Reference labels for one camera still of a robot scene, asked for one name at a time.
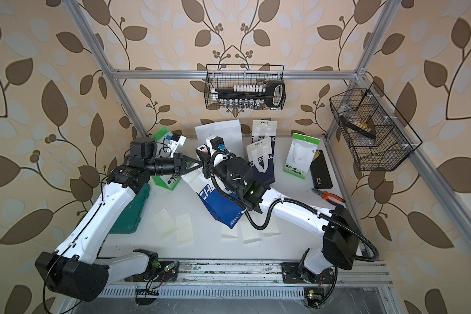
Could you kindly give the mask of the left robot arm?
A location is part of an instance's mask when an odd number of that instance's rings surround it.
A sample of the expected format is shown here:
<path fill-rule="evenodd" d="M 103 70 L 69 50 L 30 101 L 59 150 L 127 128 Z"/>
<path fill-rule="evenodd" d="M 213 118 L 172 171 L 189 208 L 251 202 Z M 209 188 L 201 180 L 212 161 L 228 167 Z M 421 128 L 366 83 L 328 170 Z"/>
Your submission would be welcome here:
<path fill-rule="evenodd" d="M 128 157 L 116 167 L 90 211 L 71 235 L 52 253 L 43 252 L 35 267 L 43 278 L 43 290 L 93 301 L 114 282 L 134 275 L 154 277 L 155 252 L 136 249 L 112 259 L 98 254 L 120 214 L 154 175 L 184 175 L 202 167 L 199 160 L 175 153 L 171 158 Z"/>

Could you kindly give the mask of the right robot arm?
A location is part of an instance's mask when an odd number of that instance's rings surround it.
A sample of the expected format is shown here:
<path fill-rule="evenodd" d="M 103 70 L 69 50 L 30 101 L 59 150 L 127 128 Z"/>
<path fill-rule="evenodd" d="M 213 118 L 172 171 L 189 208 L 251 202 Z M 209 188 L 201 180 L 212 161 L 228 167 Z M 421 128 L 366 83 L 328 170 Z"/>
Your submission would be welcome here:
<path fill-rule="evenodd" d="M 318 208 L 295 200 L 253 179 L 251 168 L 235 154 L 216 152 L 208 162 L 208 174 L 222 196 L 234 203 L 250 225 L 265 230 L 273 217 L 282 218 L 317 236 L 320 247 L 305 254 L 303 267 L 315 275 L 336 267 L 351 270 L 362 232 L 344 205 Z"/>

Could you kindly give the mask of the blue white Cheerful bag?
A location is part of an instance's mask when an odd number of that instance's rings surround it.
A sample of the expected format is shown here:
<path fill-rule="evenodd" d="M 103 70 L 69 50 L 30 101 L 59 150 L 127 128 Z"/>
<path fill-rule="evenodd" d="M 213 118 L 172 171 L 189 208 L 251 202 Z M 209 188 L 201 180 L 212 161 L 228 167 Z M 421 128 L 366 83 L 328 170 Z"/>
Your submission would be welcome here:
<path fill-rule="evenodd" d="M 223 197 L 211 180 L 204 177 L 201 170 L 183 175 L 182 179 L 195 191 L 216 221 L 233 229 L 243 214 L 238 205 Z"/>

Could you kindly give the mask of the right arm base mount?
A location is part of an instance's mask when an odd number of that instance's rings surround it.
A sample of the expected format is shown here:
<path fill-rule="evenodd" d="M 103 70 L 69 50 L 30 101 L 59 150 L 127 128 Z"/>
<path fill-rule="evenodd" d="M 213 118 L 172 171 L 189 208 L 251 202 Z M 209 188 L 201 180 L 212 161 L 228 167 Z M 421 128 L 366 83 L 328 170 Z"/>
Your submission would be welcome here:
<path fill-rule="evenodd" d="M 284 262 L 280 264 L 285 284 L 308 283 L 317 285 L 305 292 L 305 304 L 309 308 L 321 308 L 331 297 L 338 280 L 336 266 L 323 270 L 316 275 L 305 268 L 303 262 Z"/>

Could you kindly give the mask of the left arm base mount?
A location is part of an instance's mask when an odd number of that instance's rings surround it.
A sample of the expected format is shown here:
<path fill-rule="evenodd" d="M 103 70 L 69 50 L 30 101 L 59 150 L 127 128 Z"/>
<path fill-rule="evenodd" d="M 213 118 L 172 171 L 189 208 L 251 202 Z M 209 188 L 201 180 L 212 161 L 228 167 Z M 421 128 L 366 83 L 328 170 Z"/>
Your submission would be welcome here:
<path fill-rule="evenodd" d="M 155 260 L 150 270 L 125 278 L 125 282 L 145 282 L 144 288 L 136 289 L 135 303 L 138 306 L 148 306 L 155 302 L 160 295 L 161 286 L 166 281 L 177 278 L 178 267 L 178 261 L 159 262 Z"/>

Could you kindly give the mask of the pink mini stapler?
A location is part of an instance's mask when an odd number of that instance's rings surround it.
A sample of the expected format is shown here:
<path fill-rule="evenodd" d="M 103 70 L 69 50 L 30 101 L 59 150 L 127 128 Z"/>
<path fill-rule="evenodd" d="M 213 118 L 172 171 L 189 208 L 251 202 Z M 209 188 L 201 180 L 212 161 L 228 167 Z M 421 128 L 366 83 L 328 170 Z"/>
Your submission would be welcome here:
<path fill-rule="evenodd" d="M 196 154 L 200 160 L 207 160 L 210 158 L 211 154 L 209 148 L 206 145 L 201 145 L 196 148 Z"/>

